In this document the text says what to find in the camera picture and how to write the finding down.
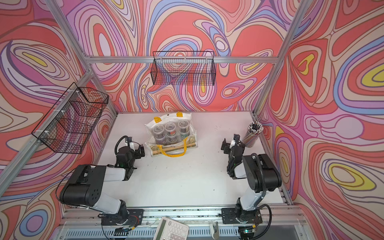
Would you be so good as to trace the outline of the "white canvas bag yellow handles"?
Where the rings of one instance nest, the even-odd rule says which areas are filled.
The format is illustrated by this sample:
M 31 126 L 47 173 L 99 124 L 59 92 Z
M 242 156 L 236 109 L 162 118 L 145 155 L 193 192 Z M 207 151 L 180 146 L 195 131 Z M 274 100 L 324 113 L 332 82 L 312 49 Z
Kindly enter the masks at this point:
M 187 150 L 198 147 L 197 131 L 192 114 L 177 112 L 154 117 L 145 124 L 149 138 L 146 146 L 152 157 L 182 157 Z

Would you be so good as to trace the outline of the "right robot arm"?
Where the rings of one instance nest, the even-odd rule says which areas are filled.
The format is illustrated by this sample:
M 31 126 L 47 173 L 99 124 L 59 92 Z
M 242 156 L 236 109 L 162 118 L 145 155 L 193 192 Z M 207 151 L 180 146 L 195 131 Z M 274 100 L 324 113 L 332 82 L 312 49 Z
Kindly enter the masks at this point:
M 228 155 L 227 174 L 233 180 L 247 180 L 249 187 L 238 198 L 234 208 L 222 208 L 224 224 L 253 224 L 263 222 L 261 209 L 266 205 L 262 200 L 268 193 L 282 185 L 282 177 L 266 154 L 245 155 L 246 145 L 240 135 L 234 135 L 231 142 L 223 140 L 221 150 Z

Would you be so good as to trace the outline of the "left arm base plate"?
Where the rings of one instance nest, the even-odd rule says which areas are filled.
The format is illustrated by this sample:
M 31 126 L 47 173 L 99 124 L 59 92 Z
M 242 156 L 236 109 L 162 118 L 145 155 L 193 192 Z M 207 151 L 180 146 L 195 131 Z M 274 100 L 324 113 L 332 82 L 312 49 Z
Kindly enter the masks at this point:
M 142 224 L 144 209 L 127 209 L 127 213 L 107 215 L 101 214 L 101 225 L 137 227 Z

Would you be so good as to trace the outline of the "seed jar removed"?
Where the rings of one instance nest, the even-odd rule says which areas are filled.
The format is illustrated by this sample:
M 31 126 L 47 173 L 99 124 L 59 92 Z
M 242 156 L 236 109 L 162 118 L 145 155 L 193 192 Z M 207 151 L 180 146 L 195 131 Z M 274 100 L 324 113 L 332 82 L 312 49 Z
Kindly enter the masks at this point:
M 180 120 L 178 122 L 181 139 L 185 139 L 190 135 L 190 122 L 188 120 Z
M 170 144 L 174 144 L 178 141 L 176 124 L 169 122 L 165 125 L 167 141 Z

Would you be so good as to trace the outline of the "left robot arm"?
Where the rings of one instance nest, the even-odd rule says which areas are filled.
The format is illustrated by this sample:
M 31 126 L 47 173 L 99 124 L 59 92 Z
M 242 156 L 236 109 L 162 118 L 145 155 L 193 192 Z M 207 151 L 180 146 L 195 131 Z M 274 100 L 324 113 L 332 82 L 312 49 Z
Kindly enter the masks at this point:
M 145 156 L 142 144 L 122 136 L 115 145 L 114 165 L 77 166 L 58 196 L 59 201 L 72 207 L 84 207 L 99 212 L 101 225 L 128 226 L 133 229 L 142 223 L 142 210 L 129 211 L 124 200 L 103 193 L 105 183 L 128 181 L 137 159 Z

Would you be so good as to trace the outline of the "seed jar purple label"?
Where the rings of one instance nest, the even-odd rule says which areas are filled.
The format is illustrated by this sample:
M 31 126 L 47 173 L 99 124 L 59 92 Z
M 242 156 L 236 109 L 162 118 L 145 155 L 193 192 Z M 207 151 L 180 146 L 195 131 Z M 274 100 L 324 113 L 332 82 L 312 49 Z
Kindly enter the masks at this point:
M 165 145 L 167 142 L 167 137 L 165 133 L 165 127 L 163 125 L 155 125 L 152 129 L 153 136 L 158 145 Z

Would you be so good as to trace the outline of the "white clip at front rail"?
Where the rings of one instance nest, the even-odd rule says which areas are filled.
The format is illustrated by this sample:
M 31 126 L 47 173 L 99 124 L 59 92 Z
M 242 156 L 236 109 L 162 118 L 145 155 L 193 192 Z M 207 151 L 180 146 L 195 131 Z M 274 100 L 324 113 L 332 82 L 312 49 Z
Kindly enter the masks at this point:
M 219 233 L 219 223 L 218 223 L 218 222 L 210 223 L 210 224 L 209 224 L 209 227 L 210 227 L 211 237 L 212 237 L 214 240 L 218 240 L 219 237 L 220 237 L 220 233 Z

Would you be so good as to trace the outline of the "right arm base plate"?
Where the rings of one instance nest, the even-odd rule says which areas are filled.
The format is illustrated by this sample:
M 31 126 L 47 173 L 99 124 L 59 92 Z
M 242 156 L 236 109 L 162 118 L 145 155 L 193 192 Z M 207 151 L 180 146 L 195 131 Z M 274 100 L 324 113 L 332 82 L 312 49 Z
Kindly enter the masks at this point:
M 221 217 L 224 224 L 259 225 L 263 222 L 262 215 L 259 210 L 243 211 L 236 208 L 222 208 Z

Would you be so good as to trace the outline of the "white calculator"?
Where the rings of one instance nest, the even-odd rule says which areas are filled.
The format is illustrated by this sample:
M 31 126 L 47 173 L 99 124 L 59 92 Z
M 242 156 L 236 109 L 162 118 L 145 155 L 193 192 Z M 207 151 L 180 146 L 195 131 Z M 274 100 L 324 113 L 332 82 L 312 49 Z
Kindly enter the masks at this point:
M 189 226 L 167 217 L 162 217 L 153 240 L 186 240 Z

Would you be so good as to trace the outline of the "pencil holder with pencils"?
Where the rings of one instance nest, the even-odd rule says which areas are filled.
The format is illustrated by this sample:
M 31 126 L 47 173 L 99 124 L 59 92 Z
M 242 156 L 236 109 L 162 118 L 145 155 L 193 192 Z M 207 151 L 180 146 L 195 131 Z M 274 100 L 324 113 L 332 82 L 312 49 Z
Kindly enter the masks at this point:
M 264 126 L 260 122 L 255 121 L 250 123 L 247 127 L 246 134 L 242 138 L 242 142 L 247 148 L 251 148 L 263 131 Z

